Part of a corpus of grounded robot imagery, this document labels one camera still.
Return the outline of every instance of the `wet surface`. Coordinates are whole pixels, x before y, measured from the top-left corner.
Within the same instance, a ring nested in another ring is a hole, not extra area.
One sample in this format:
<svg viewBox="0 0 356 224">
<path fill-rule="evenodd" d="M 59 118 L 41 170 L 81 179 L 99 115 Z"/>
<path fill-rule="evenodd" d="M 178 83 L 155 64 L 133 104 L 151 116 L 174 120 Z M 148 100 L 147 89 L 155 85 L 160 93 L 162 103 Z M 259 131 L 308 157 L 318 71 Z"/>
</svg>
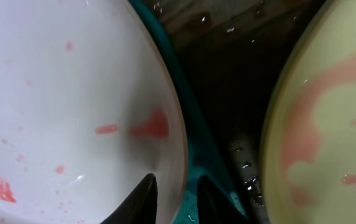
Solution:
<svg viewBox="0 0 356 224">
<path fill-rule="evenodd" d="M 269 99 L 295 43 L 325 1 L 143 0 L 169 34 L 254 223 L 269 223 L 260 182 L 249 181 L 259 174 Z"/>
</svg>

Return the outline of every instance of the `plate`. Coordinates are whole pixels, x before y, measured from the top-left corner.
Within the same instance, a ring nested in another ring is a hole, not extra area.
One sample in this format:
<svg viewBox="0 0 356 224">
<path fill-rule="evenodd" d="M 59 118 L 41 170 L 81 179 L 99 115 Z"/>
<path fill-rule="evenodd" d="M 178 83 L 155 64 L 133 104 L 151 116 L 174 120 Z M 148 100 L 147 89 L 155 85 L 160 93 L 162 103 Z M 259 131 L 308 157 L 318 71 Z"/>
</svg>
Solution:
<svg viewBox="0 0 356 224">
<path fill-rule="evenodd" d="M 185 127 L 131 6 L 0 0 L 0 223 L 100 223 L 150 172 L 170 223 Z"/>
<path fill-rule="evenodd" d="M 328 1 L 269 106 L 263 187 L 273 223 L 356 222 L 356 1 Z"/>
</svg>

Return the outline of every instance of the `teal cloth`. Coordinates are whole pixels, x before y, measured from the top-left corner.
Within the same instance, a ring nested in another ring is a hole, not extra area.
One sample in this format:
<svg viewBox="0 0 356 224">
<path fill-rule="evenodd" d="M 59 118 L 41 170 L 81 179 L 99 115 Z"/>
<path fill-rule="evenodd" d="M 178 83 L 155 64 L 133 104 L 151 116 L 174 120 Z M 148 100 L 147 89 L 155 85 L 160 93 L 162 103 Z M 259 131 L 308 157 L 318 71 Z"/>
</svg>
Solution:
<svg viewBox="0 0 356 224">
<path fill-rule="evenodd" d="M 166 63 L 177 90 L 185 120 L 189 148 L 189 173 L 184 201 L 174 224 L 199 222 L 196 204 L 197 180 L 204 174 L 208 175 L 239 212 L 246 216 L 225 164 L 221 159 L 217 145 L 208 129 L 200 106 L 186 80 L 167 34 L 141 0 L 130 0 L 130 3 L 152 35 L 153 41 L 156 43 Z"/>
</svg>

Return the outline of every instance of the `white plate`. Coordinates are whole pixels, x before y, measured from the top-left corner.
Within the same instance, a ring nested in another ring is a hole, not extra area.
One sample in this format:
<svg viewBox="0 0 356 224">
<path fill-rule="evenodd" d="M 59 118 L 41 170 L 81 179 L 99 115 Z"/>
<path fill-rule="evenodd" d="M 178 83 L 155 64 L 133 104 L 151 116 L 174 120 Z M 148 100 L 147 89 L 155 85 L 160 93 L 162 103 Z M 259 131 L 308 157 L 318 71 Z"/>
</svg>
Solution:
<svg viewBox="0 0 356 224">
<path fill-rule="evenodd" d="M 156 49 L 127 2 L 0 0 L 0 223 L 100 223 L 149 172 L 173 220 L 187 145 Z"/>
<path fill-rule="evenodd" d="M 297 44 L 263 153 L 273 223 L 356 223 L 356 1 L 328 1 Z"/>
</svg>

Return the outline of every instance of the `dish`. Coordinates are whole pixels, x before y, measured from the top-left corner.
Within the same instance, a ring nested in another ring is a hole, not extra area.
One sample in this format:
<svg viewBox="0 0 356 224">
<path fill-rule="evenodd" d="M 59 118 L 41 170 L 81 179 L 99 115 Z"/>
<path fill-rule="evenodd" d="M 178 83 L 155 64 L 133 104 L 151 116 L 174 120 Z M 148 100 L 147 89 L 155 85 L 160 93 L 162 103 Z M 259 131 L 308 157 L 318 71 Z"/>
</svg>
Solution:
<svg viewBox="0 0 356 224">
<path fill-rule="evenodd" d="M 149 172 L 173 221 L 187 143 L 155 49 L 124 1 L 0 0 L 1 223 L 100 223 Z"/>
<path fill-rule="evenodd" d="M 276 87 L 263 146 L 273 223 L 356 222 L 356 1 L 329 1 Z"/>
</svg>

